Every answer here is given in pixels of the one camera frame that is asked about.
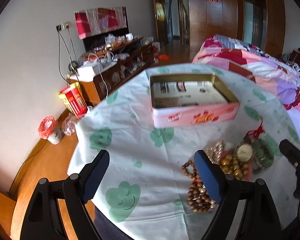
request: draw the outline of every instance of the bedspread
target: bedspread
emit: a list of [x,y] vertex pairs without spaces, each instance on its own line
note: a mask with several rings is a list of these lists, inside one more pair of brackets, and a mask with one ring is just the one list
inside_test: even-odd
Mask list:
[[193,63],[238,73],[276,95],[286,109],[300,110],[300,73],[254,45],[214,35],[203,43]]

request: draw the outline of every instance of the wall outlet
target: wall outlet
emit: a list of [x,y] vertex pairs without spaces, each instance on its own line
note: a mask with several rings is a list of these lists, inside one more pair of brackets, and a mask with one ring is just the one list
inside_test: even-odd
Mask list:
[[64,31],[70,27],[70,22],[65,22],[56,26],[57,31]]

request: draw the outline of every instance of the wooden bead bracelet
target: wooden bead bracelet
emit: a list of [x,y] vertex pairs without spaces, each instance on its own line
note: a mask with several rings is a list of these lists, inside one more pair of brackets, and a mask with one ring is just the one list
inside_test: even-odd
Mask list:
[[[188,171],[188,167],[192,166],[193,172]],[[215,207],[215,201],[209,197],[205,185],[202,183],[199,173],[194,166],[192,160],[187,161],[181,166],[185,176],[192,179],[192,184],[188,191],[188,204],[193,212],[212,212]]]

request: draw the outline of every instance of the pink tin box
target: pink tin box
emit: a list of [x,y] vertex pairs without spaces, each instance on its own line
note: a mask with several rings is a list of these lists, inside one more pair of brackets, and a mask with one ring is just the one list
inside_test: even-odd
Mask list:
[[215,74],[162,74],[150,77],[156,128],[234,119],[240,102]]

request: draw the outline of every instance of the tablecloth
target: tablecloth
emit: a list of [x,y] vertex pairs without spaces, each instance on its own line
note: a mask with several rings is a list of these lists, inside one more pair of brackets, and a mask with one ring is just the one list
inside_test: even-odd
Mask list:
[[[161,73],[215,73],[238,96],[241,104],[234,120],[187,127],[156,129],[150,110],[149,77]],[[79,173],[99,150],[110,154],[109,168],[92,202],[118,228],[134,239],[201,239],[213,214],[194,213],[187,204],[191,180],[181,171],[194,153],[218,140],[239,143],[260,125],[260,137],[275,152],[274,165],[253,176],[263,178],[273,196],[281,225],[297,215],[293,198],[295,170],[280,153],[278,144],[300,141],[279,99],[254,82],[205,64],[150,68],[121,86],[77,125],[79,143],[68,174]],[[244,203],[241,201],[228,238],[235,236]]]

